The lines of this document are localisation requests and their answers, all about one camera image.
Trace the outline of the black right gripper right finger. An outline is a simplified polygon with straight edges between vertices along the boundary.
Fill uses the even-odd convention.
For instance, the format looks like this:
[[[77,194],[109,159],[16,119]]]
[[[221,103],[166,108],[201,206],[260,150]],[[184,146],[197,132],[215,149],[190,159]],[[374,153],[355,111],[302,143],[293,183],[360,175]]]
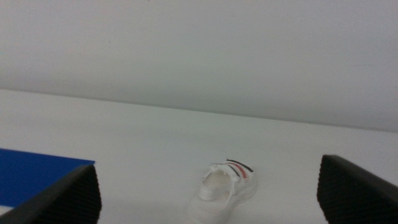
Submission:
[[[328,223],[397,224],[397,186],[340,156],[322,156],[317,200]]]

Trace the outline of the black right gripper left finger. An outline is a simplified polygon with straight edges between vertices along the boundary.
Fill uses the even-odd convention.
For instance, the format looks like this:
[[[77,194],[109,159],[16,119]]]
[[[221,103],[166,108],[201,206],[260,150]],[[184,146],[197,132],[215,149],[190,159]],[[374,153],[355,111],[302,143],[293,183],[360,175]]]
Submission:
[[[101,209],[96,169],[93,165],[85,165],[1,215],[1,223],[97,224]]]

